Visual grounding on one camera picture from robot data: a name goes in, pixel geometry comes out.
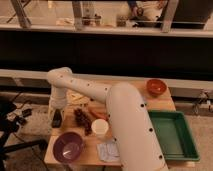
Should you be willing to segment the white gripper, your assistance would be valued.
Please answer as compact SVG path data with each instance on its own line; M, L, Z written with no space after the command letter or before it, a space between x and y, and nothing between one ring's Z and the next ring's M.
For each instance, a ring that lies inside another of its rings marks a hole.
M51 87L51 95L49 99L49 116L53 117L51 126L59 128L62 123L62 116L67 106L67 89Z

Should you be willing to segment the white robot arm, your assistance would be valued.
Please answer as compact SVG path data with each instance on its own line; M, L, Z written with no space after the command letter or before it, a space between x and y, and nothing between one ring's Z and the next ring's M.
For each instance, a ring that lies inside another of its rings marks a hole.
M145 102L134 85L78 79L68 67L50 70L46 79L53 109L65 108L68 89L105 105L123 171L169 171Z

